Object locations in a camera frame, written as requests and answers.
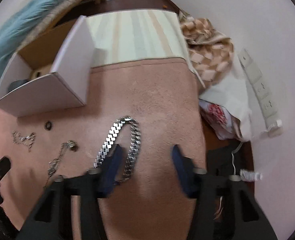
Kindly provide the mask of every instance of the open cardboard box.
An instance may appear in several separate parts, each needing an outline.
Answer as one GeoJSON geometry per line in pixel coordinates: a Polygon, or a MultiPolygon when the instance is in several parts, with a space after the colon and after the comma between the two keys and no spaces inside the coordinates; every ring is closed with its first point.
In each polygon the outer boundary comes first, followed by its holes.
{"type": "Polygon", "coordinates": [[[11,57],[0,80],[0,108],[20,117],[84,106],[93,53],[85,16],[44,33],[11,57]],[[24,79],[31,80],[8,93],[24,79]]]}

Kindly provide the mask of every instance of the thin silver chain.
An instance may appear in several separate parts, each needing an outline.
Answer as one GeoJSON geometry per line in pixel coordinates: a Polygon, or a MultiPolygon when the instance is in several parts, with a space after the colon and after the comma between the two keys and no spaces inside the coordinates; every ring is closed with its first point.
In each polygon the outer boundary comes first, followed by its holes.
{"type": "Polygon", "coordinates": [[[75,141],[68,141],[65,143],[61,144],[61,148],[60,148],[60,152],[58,154],[58,157],[56,157],[54,160],[52,160],[49,163],[49,168],[48,168],[48,179],[46,181],[46,184],[49,182],[50,178],[56,173],[57,169],[58,169],[58,165],[60,163],[60,161],[62,160],[65,152],[67,149],[70,149],[71,151],[76,152],[78,150],[78,146],[77,143],[75,141]]]}
{"type": "Polygon", "coordinates": [[[102,165],[105,157],[112,148],[116,137],[121,131],[121,128],[126,124],[131,125],[131,146],[126,157],[122,179],[117,181],[118,183],[128,180],[134,172],[135,162],[137,160],[141,147],[141,132],[137,120],[134,120],[130,116],[125,116],[122,117],[120,120],[116,120],[116,122],[113,123],[113,126],[111,126],[109,134],[107,135],[106,140],[103,143],[102,148],[99,150],[94,162],[94,168],[102,165]]]}
{"type": "Polygon", "coordinates": [[[12,136],[13,136],[13,143],[15,143],[15,144],[23,144],[23,145],[28,147],[29,152],[31,151],[31,148],[32,148],[33,143],[34,143],[35,138],[36,138],[36,133],[35,132],[31,133],[28,136],[22,137],[21,133],[19,133],[17,131],[13,131],[12,136]]]}

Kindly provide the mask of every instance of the brown baseboard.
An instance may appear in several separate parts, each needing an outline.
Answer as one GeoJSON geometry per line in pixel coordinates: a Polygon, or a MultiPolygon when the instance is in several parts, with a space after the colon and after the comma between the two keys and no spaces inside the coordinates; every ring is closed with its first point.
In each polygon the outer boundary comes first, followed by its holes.
{"type": "Polygon", "coordinates": [[[179,14],[179,12],[180,12],[180,8],[174,3],[174,2],[172,2],[171,0],[166,0],[169,4],[171,4],[172,6],[173,6],[173,8],[174,8],[174,12],[176,13],[176,14],[179,14]]]}

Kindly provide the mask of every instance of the pink carpet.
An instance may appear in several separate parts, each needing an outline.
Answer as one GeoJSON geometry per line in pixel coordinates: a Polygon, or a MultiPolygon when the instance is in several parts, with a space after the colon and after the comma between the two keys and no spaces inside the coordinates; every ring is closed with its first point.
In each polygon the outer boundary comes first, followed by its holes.
{"type": "MultiPolygon", "coordinates": [[[[109,240],[185,239],[194,200],[184,196],[171,160],[179,144],[187,157],[205,167],[205,141],[198,110],[195,76],[181,58],[151,59],[98,67],[90,75],[88,104],[16,119],[0,110],[0,158],[12,168],[1,181],[3,207],[17,228],[42,193],[48,163],[60,145],[78,142],[68,151],[57,174],[73,177],[93,161],[113,122],[130,115],[140,123],[142,148],[132,178],[99,201],[109,240]],[[51,131],[44,123],[53,122],[51,131]],[[36,132],[31,152],[12,142],[12,131],[23,136],[36,132]]],[[[129,127],[116,142],[128,151],[129,127]]],[[[79,239],[78,225],[74,225],[79,239]]]]}

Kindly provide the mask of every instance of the blue feather boa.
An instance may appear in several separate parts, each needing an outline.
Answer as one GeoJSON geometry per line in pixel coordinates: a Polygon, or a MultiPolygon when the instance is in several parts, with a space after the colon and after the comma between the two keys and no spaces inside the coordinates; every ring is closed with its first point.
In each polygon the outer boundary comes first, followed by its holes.
{"type": "Polygon", "coordinates": [[[31,0],[0,28],[0,79],[15,50],[30,31],[63,0],[31,0]]]}

